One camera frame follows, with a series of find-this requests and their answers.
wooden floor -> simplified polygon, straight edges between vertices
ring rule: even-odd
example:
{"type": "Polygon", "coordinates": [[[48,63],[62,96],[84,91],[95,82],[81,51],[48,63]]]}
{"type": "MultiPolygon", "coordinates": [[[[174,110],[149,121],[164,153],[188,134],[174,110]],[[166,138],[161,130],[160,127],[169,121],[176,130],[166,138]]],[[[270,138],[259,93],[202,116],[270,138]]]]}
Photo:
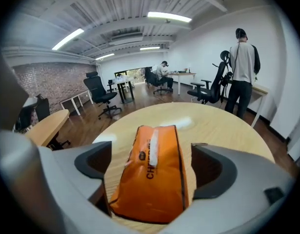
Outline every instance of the wooden floor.
{"type": "MultiPolygon", "coordinates": [[[[101,120],[98,119],[98,115],[102,112],[103,108],[105,108],[105,105],[99,107],[98,104],[92,105],[90,102],[85,103],[84,107],[79,108],[80,116],[73,112],[67,122],[60,129],[58,141],[64,141],[68,139],[71,142],[71,147],[88,145],[91,144],[93,140],[113,122],[133,111],[147,106],[172,101],[191,102],[192,97],[187,94],[187,91],[190,89],[190,87],[188,86],[181,85],[181,94],[179,96],[177,95],[176,83],[174,84],[173,93],[164,95],[156,93],[156,95],[154,96],[153,90],[155,89],[156,88],[154,87],[148,88],[146,84],[135,85],[135,88],[133,90],[135,101],[125,105],[121,104],[120,96],[118,94],[114,99],[111,100],[110,106],[117,105],[118,107],[122,108],[122,112],[119,115],[114,116],[113,119],[107,118],[106,115],[102,115],[101,120]]],[[[216,104],[208,103],[208,105],[224,109],[225,101],[222,105],[220,105],[220,102],[216,104]]],[[[250,112],[246,112],[244,120],[248,124],[251,124],[254,120],[254,115],[250,112]]],[[[254,129],[259,133],[259,135],[268,145],[276,163],[286,171],[288,171],[292,176],[296,177],[299,173],[299,168],[289,157],[289,155],[287,155],[286,144],[282,143],[272,132],[270,132],[267,128],[266,123],[264,123],[260,119],[257,121],[254,129]]]]}

standing man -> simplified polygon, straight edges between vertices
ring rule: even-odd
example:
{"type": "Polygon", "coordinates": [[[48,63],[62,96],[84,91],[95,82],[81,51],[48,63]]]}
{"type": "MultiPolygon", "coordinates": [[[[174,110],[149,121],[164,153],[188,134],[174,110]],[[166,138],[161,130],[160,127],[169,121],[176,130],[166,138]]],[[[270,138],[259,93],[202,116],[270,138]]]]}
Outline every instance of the standing man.
{"type": "Polygon", "coordinates": [[[254,74],[257,75],[260,70],[260,60],[256,47],[247,43],[248,38],[243,29],[236,30],[236,38],[238,43],[230,48],[229,64],[233,76],[225,110],[233,113],[234,105],[240,98],[237,117],[243,119],[252,95],[254,74]]]}

white shirt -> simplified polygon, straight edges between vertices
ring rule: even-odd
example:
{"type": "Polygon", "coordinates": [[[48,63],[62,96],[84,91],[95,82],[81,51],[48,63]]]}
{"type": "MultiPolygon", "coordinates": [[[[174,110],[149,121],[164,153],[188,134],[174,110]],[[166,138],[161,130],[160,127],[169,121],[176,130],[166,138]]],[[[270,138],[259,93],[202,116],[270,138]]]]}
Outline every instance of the white shirt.
{"type": "Polygon", "coordinates": [[[164,76],[166,76],[168,74],[168,71],[167,71],[167,67],[163,67],[162,64],[160,65],[156,65],[157,68],[156,68],[156,75],[158,77],[158,80],[162,79],[164,76]]]}
{"type": "Polygon", "coordinates": [[[240,42],[239,52],[237,55],[239,43],[230,48],[230,61],[233,70],[233,79],[254,83],[255,73],[260,70],[260,60],[255,46],[240,42]]]}

round wooden table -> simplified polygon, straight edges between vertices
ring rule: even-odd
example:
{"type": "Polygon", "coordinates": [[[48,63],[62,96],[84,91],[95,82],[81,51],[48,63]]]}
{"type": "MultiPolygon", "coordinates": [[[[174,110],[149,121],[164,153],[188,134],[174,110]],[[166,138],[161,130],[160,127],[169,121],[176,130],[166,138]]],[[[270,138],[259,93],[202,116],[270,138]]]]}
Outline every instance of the round wooden table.
{"type": "MultiPolygon", "coordinates": [[[[132,148],[137,128],[177,125],[179,142],[187,175],[189,200],[192,202],[196,178],[191,168],[191,143],[205,142],[263,156],[274,162],[260,135],[243,120],[222,109],[197,103],[172,102],[137,110],[119,119],[103,131],[94,142],[112,140],[112,161],[105,174],[108,200],[120,182],[124,164],[132,148]]],[[[144,233],[156,233],[164,225],[146,224],[113,215],[123,225],[144,233]]]]}
{"type": "Polygon", "coordinates": [[[67,109],[57,111],[38,122],[25,136],[29,137],[37,146],[47,146],[66,122],[69,114],[67,109]]]}

white wall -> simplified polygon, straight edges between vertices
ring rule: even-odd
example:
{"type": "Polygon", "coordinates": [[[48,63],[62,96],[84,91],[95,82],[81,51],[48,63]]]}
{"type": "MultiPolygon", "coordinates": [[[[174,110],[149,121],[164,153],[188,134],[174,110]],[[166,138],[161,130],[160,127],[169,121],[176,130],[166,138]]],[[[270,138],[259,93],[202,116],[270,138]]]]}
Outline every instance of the white wall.
{"type": "Polygon", "coordinates": [[[287,17],[281,12],[279,16],[286,44],[287,71],[282,98],[270,126],[287,138],[300,123],[300,40],[287,17]]]}
{"type": "Polygon", "coordinates": [[[163,61],[163,53],[151,53],[132,55],[101,63],[100,76],[105,89],[108,89],[107,82],[114,79],[114,73],[136,68],[151,67],[154,64],[160,64],[163,61]]]}
{"type": "MultiPolygon", "coordinates": [[[[279,18],[270,5],[222,16],[177,39],[168,53],[169,69],[190,67],[191,72],[197,73],[195,82],[200,79],[213,81],[217,68],[212,63],[218,65],[220,53],[237,43],[237,28],[243,28],[248,42],[257,47],[261,62],[257,84],[270,89],[261,115],[272,120],[280,103],[285,79],[285,44],[279,18]]],[[[193,81],[189,76],[181,79],[186,84],[193,81]]],[[[256,112],[259,101],[259,97],[252,97],[249,108],[256,112]]]]}

